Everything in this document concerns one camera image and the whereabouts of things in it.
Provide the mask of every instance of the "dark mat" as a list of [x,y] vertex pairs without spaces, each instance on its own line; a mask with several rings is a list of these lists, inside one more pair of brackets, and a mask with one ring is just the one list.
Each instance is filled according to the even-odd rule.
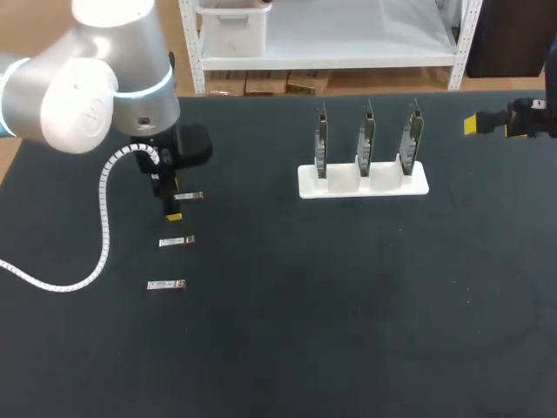
[[[214,142],[180,178],[204,203],[167,225],[128,158],[97,282],[52,294],[0,271],[0,415],[556,416],[557,141],[462,135],[524,94],[418,95],[429,195],[335,201],[298,196],[321,100],[183,100]],[[413,97],[371,98],[376,160],[394,158]],[[367,99],[326,100],[329,162],[353,159]],[[0,257],[51,283],[87,275],[98,175],[125,143],[24,144],[0,188]],[[186,234],[198,243],[157,249]],[[145,291],[178,279],[185,292]]]

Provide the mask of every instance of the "white shelf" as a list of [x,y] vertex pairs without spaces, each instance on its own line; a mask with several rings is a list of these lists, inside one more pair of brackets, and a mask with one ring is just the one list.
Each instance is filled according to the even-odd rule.
[[457,47],[435,0],[276,0],[263,57],[215,57],[204,70],[452,66]]

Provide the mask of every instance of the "cable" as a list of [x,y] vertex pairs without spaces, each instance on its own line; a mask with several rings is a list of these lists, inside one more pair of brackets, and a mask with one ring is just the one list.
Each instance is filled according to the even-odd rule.
[[106,260],[108,259],[108,252],[111,245],[111,234],[108,225],[108,210],[106,208],[106,186],[108,182],[108,176],[111,173],[112,167],[119,161],[124,155],[130,154],[132,152],[146,152],[151,161],[158,165],[160,159],[158,157],[157,152],[154,148],[144,145],[144,144],[133,144],[128,145],[120,150],[116,151],[112,157],[104,165],[103,171],[101,172],[101,178],[98,181],[98,205],[101,214],[101,228],[103,230],[103,246],[101,249],[101,255],[98,259],[97,266],[95,270],[87,276],[82,281],[76,283],[75,285],[68,285],[68,286],[56,286],[51,285],[49,283],[44,283],[41,280],[37,280],[34,277],[28,275],[26,272],[22,271],[21,269],[13,266],[7,261],[0,259],[0,268],[8,270],[11,273],[14,273],[20,279],[31,283],[31,285],[35,287],[39,287],[43,290],[47,290],[49,292],[57,292],[57,293],[69,293],[75,292],[77,290],[83,289],[90,285],[103,271],[104,266],[106,265]]

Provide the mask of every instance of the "robot end effector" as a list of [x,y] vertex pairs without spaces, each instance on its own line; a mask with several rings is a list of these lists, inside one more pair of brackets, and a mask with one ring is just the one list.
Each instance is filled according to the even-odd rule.
[[111,123],[132,143],[154,147],[155,167],[138,155],[166,215],[175,170],[212,153],[201,126],[179,126],[173,56],[169,60],[155,0],[72,0],[75,26],[34,58],[0,53],[0,132],[88,152]]

